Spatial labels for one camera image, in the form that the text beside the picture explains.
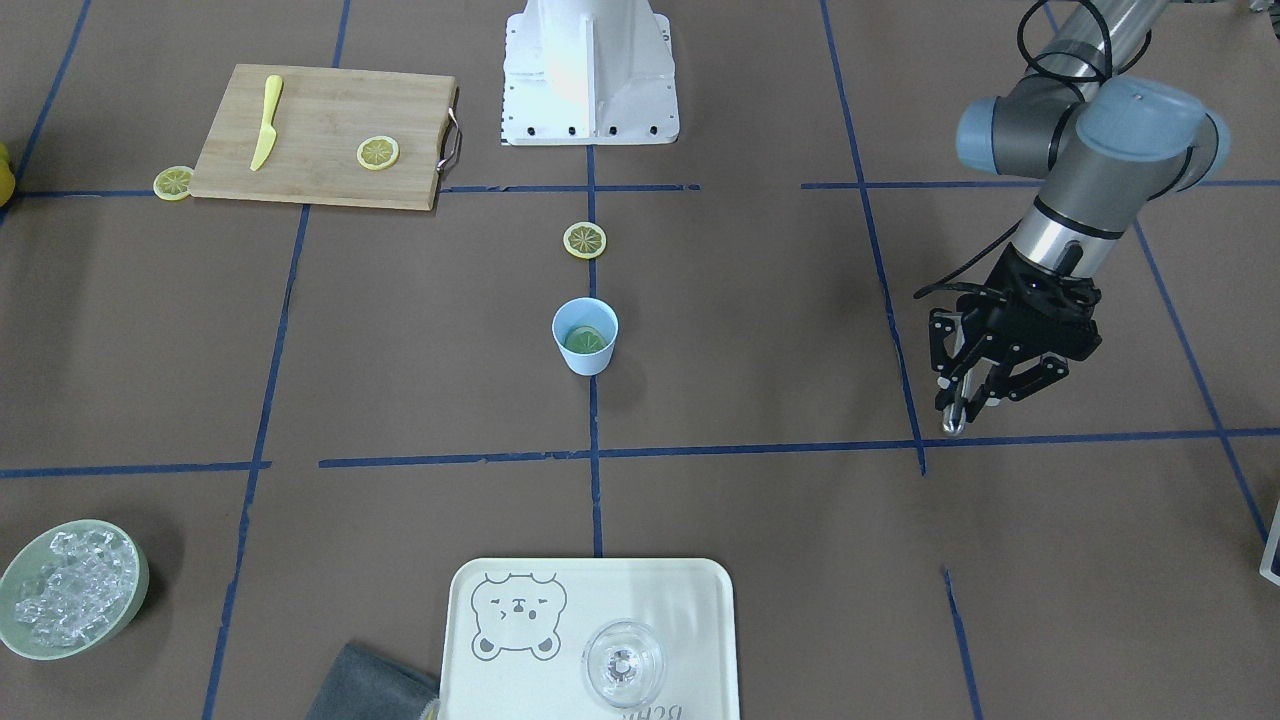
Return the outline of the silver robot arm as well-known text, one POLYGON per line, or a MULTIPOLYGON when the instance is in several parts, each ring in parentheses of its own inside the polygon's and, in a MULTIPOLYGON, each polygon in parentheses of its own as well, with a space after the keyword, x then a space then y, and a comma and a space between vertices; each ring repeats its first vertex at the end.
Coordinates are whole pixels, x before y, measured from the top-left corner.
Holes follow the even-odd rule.
POLYGON ((1151 200, 1210 179, 1226 161, 1225 119, 1179 88, 1132 73, 1164 1, 1080 1, 1004 96, 974 101, 957 123, 965 167, 1037 179, 1024 217, 989 245, 986 281, 960 272, 916 291, 957 295, 931 313, 931 365, 943 432, 1068 377, 1101 336, 1094 277, 1151 200))

